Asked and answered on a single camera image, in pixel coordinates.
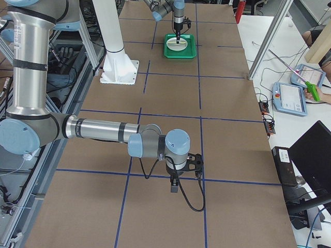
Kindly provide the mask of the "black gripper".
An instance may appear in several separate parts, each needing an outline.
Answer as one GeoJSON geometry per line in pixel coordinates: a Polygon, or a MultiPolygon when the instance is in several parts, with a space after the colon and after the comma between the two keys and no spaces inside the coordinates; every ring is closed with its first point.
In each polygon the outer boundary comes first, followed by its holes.
{"type": "Polygon", "coordinates": [[[179,43],[180,42],[180,33],[183,29],[183,22],[181,22],[181,23],[174,22],[173,29],[174,29],[174,32],[176,33],[176,43],[179,43]]]}
{"type": "Polygon", "coordinates": [[[174,170],[173,166],[167,165],[166,170],[167,170],[168,174],[170,175],[170,183],[171,183],[170,192],[177,193],[178,187],[179,187],[178,178],[180,175],[182,175],[186,171],[186,167],[183,166],[182,168],[176,168],[176,170],[174,170]]]}

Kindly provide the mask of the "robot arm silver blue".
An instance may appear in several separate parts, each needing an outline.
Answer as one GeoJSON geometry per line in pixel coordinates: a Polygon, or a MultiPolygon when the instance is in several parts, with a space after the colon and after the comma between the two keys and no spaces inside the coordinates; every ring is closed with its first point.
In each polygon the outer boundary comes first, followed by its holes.
{"type": "Polygon", "coordinates": [[[13,103],[1,122],[1,146],[14,154],[33,152],[58,139],[89,138],[125,143],[131,157],[165,161],[171,191],[189,169],[189,135],[157,125],[78,118],[46,109],[49,35],[52,29],[80,28],[78,1],[8,1],[14,22],[13,103]]]}
{"type": "Polygon", "coordinates": [[[144,3],[149,7],[156,22],[161,21],[162,18],[164,18],[169,13],[173,14],[172,21],[176,37],[176,44],[180,44],[181,31],[185,22],[185,1],[164,1],[162,4],[161,1],[144,0],[144,3]]]}

